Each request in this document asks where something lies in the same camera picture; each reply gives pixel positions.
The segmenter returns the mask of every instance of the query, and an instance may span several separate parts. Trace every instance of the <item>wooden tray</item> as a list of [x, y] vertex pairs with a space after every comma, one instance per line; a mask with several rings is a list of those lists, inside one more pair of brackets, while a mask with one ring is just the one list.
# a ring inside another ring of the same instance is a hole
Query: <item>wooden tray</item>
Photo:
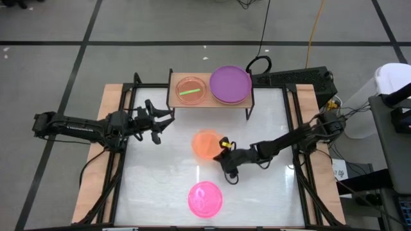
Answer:
[[[205, 83], [206, 87], [206, 94], [205, 98], [202, 102], [196, 105], [187, 105], [179, 101], [177, 97], [177, 92], [175, 90], [179, 81], [186, 77], [197, 77], [200, 78]], [[225, 103], [221, 103], [218, 101], [210, 91], [210, 77], [211, 73], [173, 73], [170, 70], [170, 77], [168, 82], [168, 101], [167, 105], [170, 108], [252, 108], [254, 104], [253, 95], [254, 90], [251, 88], [251, 94], [247, 96], [241, 103], [235, 105], [229, 105]]]

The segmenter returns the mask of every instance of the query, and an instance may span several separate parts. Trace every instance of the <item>stacked purple plates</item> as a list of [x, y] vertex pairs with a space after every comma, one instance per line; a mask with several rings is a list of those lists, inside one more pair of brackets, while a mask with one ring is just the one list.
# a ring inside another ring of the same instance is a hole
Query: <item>stacked purple plates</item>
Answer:
[[210, 77], [210, 90], [222, 103], [241, 103], [251, 93], [252, 82], [248, 73], [235, 66], [218, 68]]

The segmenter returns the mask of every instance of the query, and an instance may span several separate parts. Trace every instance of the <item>orange plate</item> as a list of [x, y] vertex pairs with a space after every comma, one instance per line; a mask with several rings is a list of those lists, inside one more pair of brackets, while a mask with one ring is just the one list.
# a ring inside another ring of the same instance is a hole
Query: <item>orange plate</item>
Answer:
[[191, 147], [199, 157], [212, 160], [223, 151], [219, 144], [221, 139], [223, 135], [214, 130], [202, 130], [194, 135]]

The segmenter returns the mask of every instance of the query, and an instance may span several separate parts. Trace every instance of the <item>white bucket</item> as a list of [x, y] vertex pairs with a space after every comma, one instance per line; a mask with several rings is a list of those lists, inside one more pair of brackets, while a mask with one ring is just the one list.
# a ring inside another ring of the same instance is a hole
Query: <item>white bucket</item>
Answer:
[[[385, 64], [379, 67], [371, 78], [343, 107], [353, 109], [368, 104], [368, 98], [377, 94], [391, 94], [411, 82], [411, 65]], [[341, 109], [342, 114], [351, 109]], [[352, 139], [363, 139], [377, 132], [371, 111], [357, 112], [347, 120], [345, 134]]]

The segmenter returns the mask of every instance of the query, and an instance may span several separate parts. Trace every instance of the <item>wooden table frame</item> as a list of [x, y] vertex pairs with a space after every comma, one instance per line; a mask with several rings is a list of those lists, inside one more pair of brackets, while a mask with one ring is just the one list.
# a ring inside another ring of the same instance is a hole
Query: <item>wooden table frame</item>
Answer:
[[[121, 106], [132, 106], [134, 104], [134, 97], [131, 97], [131, 92], [127, 91], [131, 87], [132, 85], [130, 86], [129, 84], [106, 85], [103, 97], [101, 99], [98, 119], [102, 119], [108, 113], [121, 109]], [[167, 86], [165, 84], [141, 83], [141, 87]], [[319, 112], [312, 85], [295, 85], [295, 90], [296, 93], [294, 94], [294, 96], [297, 96], [297, 100], [300, 105], [300, 107], [298, 108], [299, 110], [296, 110], [294, 103], [289, 104], [292, 124], [294, 127], [296, 127], [298, 124], [298, 111], [301, 114], [301, 119], [303, 122], [309, 121], [315, 114]], [[293, 98], [293, 94], [291, 92], [288, 92], [288, 100], [289, 102], [295, 102], [295, 99]], [[325, 144], [318, 143], [317, 149], [328, 154], [328, 148]], [[100, 151], [101, 146], [99, 144], [91, 144], [87, 160], [95, 157]], [[334, 215], [334, 217], [336, 217], [339, 222], [345, 223], [331, 162], [329, 160], [329, 157], [327, 157], [320, 151], [315, 151], [314, 153], [312, 153], [310, 155], [310, 159], [308, 160], [308, 162], [311, 162], [313, 175], [312, 177], [315, 181], [317, 194], [329, 209], [329, 211]], [[107, 181], [110, 180], [110, 176], [112, 177], [112, 175], [116, 171], [118, 163], [119, 155], [116, 155], [114, 153], [111, 153], [110, 155], [102, 155], [100, 158], [97, 158], [93, 163], [91, 163], [84, 171], [83, 183], [79, 191], [76, 207], [73, 214], [73, 223], [81, 220], [92, 208], [96, 200], [100, 197], [104, 185], [107, 184]], [[115, 209], [113, 210], [111, 208], [116, 207], [112, 206], [113, 198], [115, 198], [114, 194], [118, 193], [119, 189], [116, 190], [114, 190], [114, 192], [111, 192], [110, 196], [105, 202], [103, 213], [101, 212], [99, 216], [97, 216], [96, 219], [93, 220], [93, 223], [95, 223], [97, 219], [99, 221], [98, 223], [114, 222]], [[305, 194], [310, 224], [321, 225], [318, 224], [318, 221], [321, 221], [322, 219], [319, 218], [318, 213], [316, 215], [315, 207], [308, 193], [306, 192]]]

